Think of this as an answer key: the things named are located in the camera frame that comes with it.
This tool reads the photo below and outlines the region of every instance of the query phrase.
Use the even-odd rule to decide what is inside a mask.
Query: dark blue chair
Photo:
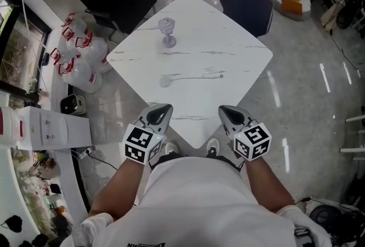
[[[223,13],[255,37],[269,32],[273,19],[270,0],[220,0]]]

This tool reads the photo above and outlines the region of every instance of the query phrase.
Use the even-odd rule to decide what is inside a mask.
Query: tiled floor
[[[157,9],[172,1],[157,0]],[[204,1],[222,10],[219,0]],[[308,195],[340,200],[358,168],[352,155],[340,154],[339,148],[359,145],[354,132],[360,125],[345,126],[344,119],[361,113],[363,81],[322,29],[319,17],[324,11],[316,0],[311,18],[305,22],[274,12],[269,33],[259,38],[274,56],[239,103],[271,132],[273,142],[265,159],[296,200]],[[354,63],[365,61],[364,42],[354,30],[335,30],[333,37]],[[128,123],[147,105],[114,70],[103,75],[100,91],[86,94],[86,100],[95,155],[118,167],[123,159],[118,143]],[[171,128],[167,135],[184,153],[204,155],[204,147],[193,149]],[[221,141],[222,153],[233,159],[222,127],[214,136]],[[89,160],[82,163],[91,170]],[[94,164],[93,174],[84,175],[90,196],[95,196],[115,171],[100,162]],[[139,196],[148,175],[146,167]],[[242,177],[246,180],[244,170]]]

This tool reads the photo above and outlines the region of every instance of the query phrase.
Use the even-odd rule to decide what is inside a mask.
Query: marble tabletop
[[[175,20],[172,48],[163,46],[157,28],[165,17]],[[200,148],[221,124],[218,107],[236,106],[272,56],[213,6],[175,0],[125,38],[107,60],[150,106],[173,105],[170,126]],[[160,85],[162,77],[170,80],[168,87]]]

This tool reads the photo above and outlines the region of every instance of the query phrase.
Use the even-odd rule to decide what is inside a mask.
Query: shoe
[[[177,145],[175,143],[172,143],[171,141],[169,141],[165,145],[165,154],[168,155],[172,152],[179,153],[179,148],[177,147]]]
[[[219,141],[213,137],[206,144],[206,152],[208,155],[218,155],[219,153]]]

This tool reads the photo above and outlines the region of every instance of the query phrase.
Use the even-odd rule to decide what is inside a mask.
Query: white t-shirt
[[[236,170],[202,157],[158,165],[137,207],[116,222],[103,213],[82,225],[84,245],[93,247],[293,247],[298,226],[310,230],[316,246],[331,246],[326,231],[300,209],[269,212]]]

